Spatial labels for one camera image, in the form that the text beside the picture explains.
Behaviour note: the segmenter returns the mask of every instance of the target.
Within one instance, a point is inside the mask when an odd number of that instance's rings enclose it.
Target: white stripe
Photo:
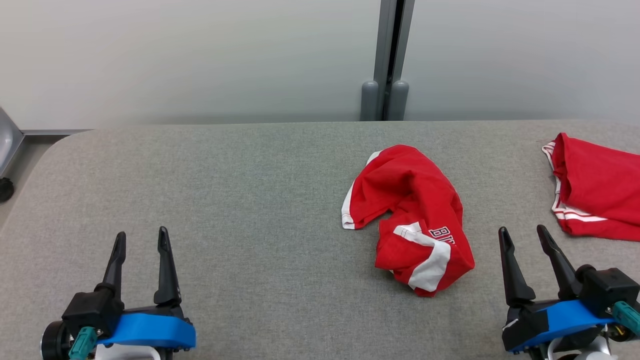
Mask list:
[[[429,258],[413,269],[408,285],[413,289],[435,291],[447,270],[449,259],[451,259],[451,245],[426,236],[421,231],[420,224],[415,222],[410,225],[396,226],[394,234],[400,235],[408,241],[433,247]]]
[[[380,155],[380,153],[381,153],[381,152],[382,152],[382,150],[380,150],[380,151],[376,151],[376,152],[374,152],[373,154],[371,154],[371,156],[369,156],[369,159],[367,160],[367,165],[368,165],[371,161],[373,161],[373,159],[377,158],[377,157],[378,157],[378,155]]]
[[[351,183],[351,187],[347,192],[347,196],[344,198],[344,202],[342,203],[342,227],[345,229],[355,230],[356,225],[353,223],[353,218],[351,217],[350,209],[351,209],[351,193],[353,192],[353,183]]]
[[[554,169],[554,162],[551,158],[551,155],[554,153],[554,149],[556,146],[556,142],[550,142],[542,147],[542,151],[547,155],[547,159],[549,160],[549,164],[551,164],[551,170]],[[556,176],[556,198],[554,199],[554,203],[551,205],[551,211],[555,214],[555,216],[560,220],[580,220],[583,222],[596,222],[596,221],[604,221],[608,220],[606,218],[597,217],[592,215],[586,211],[574,208],[572,206],[566,205],[565,203],[560,201],[560,178]]]
[[[591,216],[591,217],[583,217],[580,215],[576,215],[576,214],[564,214],[564,213],[556,213],[556,216],[558,217],[558,219],[564,219],[564,220],[580,220],[582,222],[596,222],[596,221],[603,221],[603,220],[608,220],[606,218],[601,218],[601,217],[597,217],[597,216]]]
[[[376,151],[367,160],[367,165],[375,158],[380,155],[381,151]],[[351,217],[351,194],[353,193],[353,184],[355,181],[351,183],[351,187],[347,192],[347,196],[344,198],[344,202],[342,203],[342,227],[345,229],[355,230],[356,225],[353,223],[353,218]]]

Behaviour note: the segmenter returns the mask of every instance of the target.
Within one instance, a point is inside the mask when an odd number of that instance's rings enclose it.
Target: red garment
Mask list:
[[[462,203],[440,169],[416,148],[375,152],[342,205],[342,226],[380,220],[376,268],[391,270],[420,296],[432,297],[475,267],[462,231]]]
[[[640,241],[640,155],[565,133],[542,151],[556,176],[551,210],[565,232]]]

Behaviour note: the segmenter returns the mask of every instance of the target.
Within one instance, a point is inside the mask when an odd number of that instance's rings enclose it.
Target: teal connector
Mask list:
[[[634,334],[640,336],[640,313],[624,301],[618,301],[613,305],[613,317],[628,327]]]
[[[74,345],[69,351],[70,360],[85,360],[98,341],[98,334],[93,327],[83,327],[78,332]]]

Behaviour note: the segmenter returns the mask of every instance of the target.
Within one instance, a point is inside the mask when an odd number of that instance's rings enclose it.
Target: gray table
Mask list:
[[[38,358],[45,326],[101,280],[119,231],[128,237],[122,299],[150,305],[165,225],[198,331],[198,348],[176,360],[516,359],[500,339],[500,226],[539,299],[557,286],[537,224],[575,266],[640,279],[640,243],[572,239],[556,224],[540,148],[560,131],[640,153],[639,128],[576,121],[165,126],[66,138],[40,160],[0,236],[3,358]],[[373,267],[376,222],[340,226],[369,155],[397,143],[431,158],[465,207],[476,269],[433,299]],[[633,359],[640,343],[613,350]]]

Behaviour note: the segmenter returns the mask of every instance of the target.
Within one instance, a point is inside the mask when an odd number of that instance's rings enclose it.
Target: white wall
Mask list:
[[[2,0],[0,106],[23,130],[356,120],[379,1]]]
[[[640,1],[416,0],[405,120],[640,124]]]

